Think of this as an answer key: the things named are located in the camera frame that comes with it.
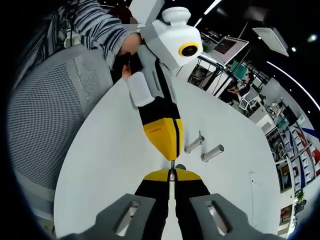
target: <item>silver cylinder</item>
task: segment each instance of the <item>silver cylinder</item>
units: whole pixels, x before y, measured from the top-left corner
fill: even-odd
[[[204,140],[205,140],[205,138],[200,135],[196,140],[193,141],[193,143],[191,143],[189,146],[186,146],[184,148],[184,152],[187,153],[187,154],[191,153],[191,151],[193,149],[195,149],[199,145],[202,145]]]
[[[222,146],[221,144],[219,144],[218,146],[216,146],[214,149],[208,151],[205,154],[201,155],[201,160],[204,163],[209,162],[210,159],[213,159],[214,157],[216,157],[217,155],[219,155],[220,153],[222,153],[225,150],[224,146]]]
[[[171,173],[170,173],[170,179],[169,179],[170,182],[174,182],[175,181],[175,175],[174,175],[175,163],[176,163],[175,160],[171,161]]]

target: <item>camera lens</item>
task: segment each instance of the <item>camera lens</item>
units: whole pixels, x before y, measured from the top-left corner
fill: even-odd
[[[182,50],[181,54],[182,54],[183,56],[185,56],[185,57],[190,57],[190,56],[194,55],[197,51],[198,51],[197,46],[195,46],[195,45],[190,45],[190,46],[186,46],[186,47]]]

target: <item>mesh chair back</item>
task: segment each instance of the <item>mesh chair back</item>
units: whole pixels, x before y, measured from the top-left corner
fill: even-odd
[[[35,67],[14,90],[7,112],[8,148],[35,214],[52,219],[55,189],[79,128],[113,82],[99,51],[62,50]]]

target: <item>monitor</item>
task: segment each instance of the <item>monitor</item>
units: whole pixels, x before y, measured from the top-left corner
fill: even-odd
[[[249,42],[225,36],[219,41],[213,49],[209,52],[218,63],[225,66],[233,59]]]

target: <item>yellow lens ring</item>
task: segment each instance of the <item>yellow lens ring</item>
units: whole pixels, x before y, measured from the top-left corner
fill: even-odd
[[[194,51],[193,54],[191,54],[191,55],[185,55],[185,54],[183,54],[184,49],[186,49],[186,48],[188,48],[188,47],[193,47],[193,51]],[[196,43],[196,42],[187,42],[187,43],[183,44],[183,45],[179,48],[179,55],[180,55],[180,56],[183,56],[183,57],[191,57],[192,55],[194,55],[194,54],[197,53],[198,49],[199,49],[198,43]]]

